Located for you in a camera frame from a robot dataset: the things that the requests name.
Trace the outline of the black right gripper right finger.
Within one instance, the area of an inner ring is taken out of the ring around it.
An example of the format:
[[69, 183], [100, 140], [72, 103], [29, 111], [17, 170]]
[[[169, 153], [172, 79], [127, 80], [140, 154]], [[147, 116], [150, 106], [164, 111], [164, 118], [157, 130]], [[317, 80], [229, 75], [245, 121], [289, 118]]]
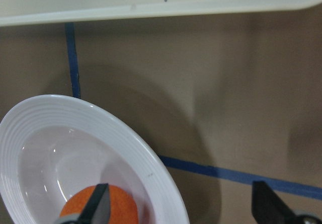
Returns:
[[257, 223], [299, 223], [297, 215], [264, 181], [252, 184], [251, 211]]

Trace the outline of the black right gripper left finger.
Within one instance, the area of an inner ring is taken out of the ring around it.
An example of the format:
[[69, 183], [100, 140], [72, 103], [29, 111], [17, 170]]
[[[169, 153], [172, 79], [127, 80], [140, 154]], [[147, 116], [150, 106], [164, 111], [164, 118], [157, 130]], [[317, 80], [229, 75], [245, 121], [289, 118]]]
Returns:
[[79, 215], [77, 223], [107, 224], [110, 220], [110, 215], [109, 184], [98, 184]]

